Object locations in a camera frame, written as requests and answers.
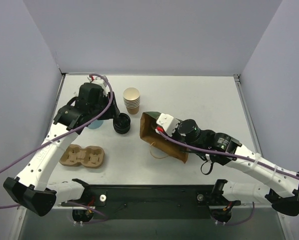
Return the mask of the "green paper bag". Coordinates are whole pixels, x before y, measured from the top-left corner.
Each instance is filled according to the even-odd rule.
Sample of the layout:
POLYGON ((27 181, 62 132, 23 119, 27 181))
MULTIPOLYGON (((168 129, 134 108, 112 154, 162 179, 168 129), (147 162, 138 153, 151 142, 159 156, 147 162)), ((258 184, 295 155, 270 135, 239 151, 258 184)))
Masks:
POLYGON ((169 140, 166 140, 159 133, 156 133, 157 127, 156 120, 161 113, 157 111, 143 112, 140 118, 139 137, 141 140, 150 144, 150 153, 154 158, 164 159, 167 157, 173 157, 182 161, 184 164, 188 160, 189 154, 187 149, 169 140), (158 157, 152 154, 152 147, 161 150, 166 156, 158 157))

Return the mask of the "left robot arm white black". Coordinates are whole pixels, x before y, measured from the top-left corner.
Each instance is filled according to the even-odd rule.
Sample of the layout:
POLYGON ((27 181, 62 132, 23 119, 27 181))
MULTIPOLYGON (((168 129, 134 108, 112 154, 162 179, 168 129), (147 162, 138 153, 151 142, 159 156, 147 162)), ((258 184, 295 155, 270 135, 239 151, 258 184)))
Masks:
POLYGON ((83 129, 95 120, 116 119, 115 94, 105 81, 85 82, 79 88, 78 96, 61 107, 40 147, 30 152, 33 156, 16 177, 7 177, 3 188, 14 202, 45 216, 55 205, 74 200, 84 206, 90 202, 88 184, 73 179, 49 184, 50 176, 57 163, 81 134, 83 129))

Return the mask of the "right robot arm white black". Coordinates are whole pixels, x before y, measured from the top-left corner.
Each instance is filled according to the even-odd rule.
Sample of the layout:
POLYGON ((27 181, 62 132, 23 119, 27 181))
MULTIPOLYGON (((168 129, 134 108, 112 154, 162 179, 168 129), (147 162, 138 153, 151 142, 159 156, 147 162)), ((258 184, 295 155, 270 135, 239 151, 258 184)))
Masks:
POLYGON ((225 133, 201 130, 193 119, 182 121, 176 128, 183 143, 191 149, 209 150, 203 156, 212 163, 238 170, 257 183, 225 181, 211 191, 217 204, 228 201, 255 202, 270 205, 288 216, 299 214, 299 172, 282 168, 253 152, 225 133))

